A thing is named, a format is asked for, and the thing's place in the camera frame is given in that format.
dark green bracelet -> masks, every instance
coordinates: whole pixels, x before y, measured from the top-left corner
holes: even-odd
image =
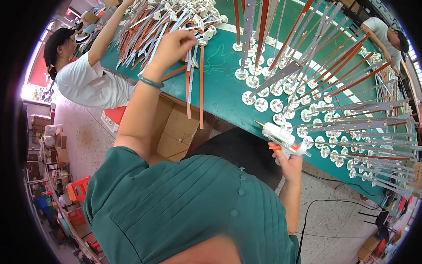
[[[144,82],[146,84],[149,84],[151,86],[154,86],[155,88],[161,89],[164,87],[164,84],[162,82],[153,82],[151,80],[148,80],[144,78],[142,75],[138,76],[138,81]]]

orange stool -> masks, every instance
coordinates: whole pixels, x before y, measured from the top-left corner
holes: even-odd
[[[69,212],[68,219],[73,227],[82,226],[86,223],[85,216],[78,210]]]
[[[111,109],[104,109],[104,114],[110,118],[113,122],[120,125],[120,121],[122,120],[123,114],[126,111],[126,106],[111,108]]]
[[[100,244],[95,239],[94,234],[89,236],[87,242],[94,249],[94,251],[95,251],[95,253],[97,253],[97,255],[103,252],[103,250],[98,250],[98,248],[100,247]]]
[[[91,176],[71,182],[66,186],[71,201],[83,201],[87,194],[88,182]]]

worker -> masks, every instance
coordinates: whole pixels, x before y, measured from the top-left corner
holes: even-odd
[[[389,29],[378,17],[365,20],[360,28],[365,33],[371,33],[369,39],[381,49],[384,59],[392,62],[393,71],[399,76],[402,52],[409,52],[409,43],[403,32]]]
[[[75,30],[60,28],[47,40],[44,59],[47,72],[56,80],[61,94],[70,101],[92,108],[115,108],[127,105],[136,80],[101,67],[100,60],[119,26],[126,9],[134,0],[123,0],[98,34],[91,49],[74,62]]]
[[[273,153],[285,177],[279,196],[212,155],[148,166],[162,76],[196,42],[184,30],[161,39],[88,183],[87,223],[111,263],[294,264],[302,157]]]

terrazzo floor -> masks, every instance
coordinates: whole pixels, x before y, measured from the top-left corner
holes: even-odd
[[[64,98],[60,93],[57,95],[56,103],[54,123],[63,124],[63,131],[68,136],[67,150],[73,179],[78,180],[94,174],[103,163],[107,150],[113,146],[116,133],[111,133],[103,124],[101,109],[79,106]],[[231,124],[220,120],[211,136],[231,127]],[[308,163],[304,163],[303,169],[320,177],[331,178]],[[283,180],[276,192],[279,192],[282,183]],[[307,174],[302,175],[300,221],[297,233],[299,240],[306,210],[313,200],[360,201],[359,194],[346,185],[338,187],[334,197],[334,188],[338,185],[338,182],[319,180]],[[376,210],[368,210],[352,203],[333,201],[313,203],[306,222],[301,263],[356,264],[357,251],[376,231],[375,225],[364,223],[365,220],[373,222],[374,218],[358,214],[358,212],[378,214]]]

man in white shirt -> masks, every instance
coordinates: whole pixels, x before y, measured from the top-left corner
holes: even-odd
[[[364,21],[360,28],[365,33],[371,33],[369,39],[381,49],[384,58],[393,63],[393,70],[396,76],[399,76],[402,52],[409,52],[409,43],[403,32],[389,29],[387,24],[377,17]]]
[[[91,49],[70,62],[75,50],[70,38],[75,30],[60,28],[47,40],[44,59],[47,71],[59,91],[82,106],[109,109],[127,105],[137,81],[101,67],[100,59],[108,48],[126,9],[134,0],[123,0],[92,43]]]

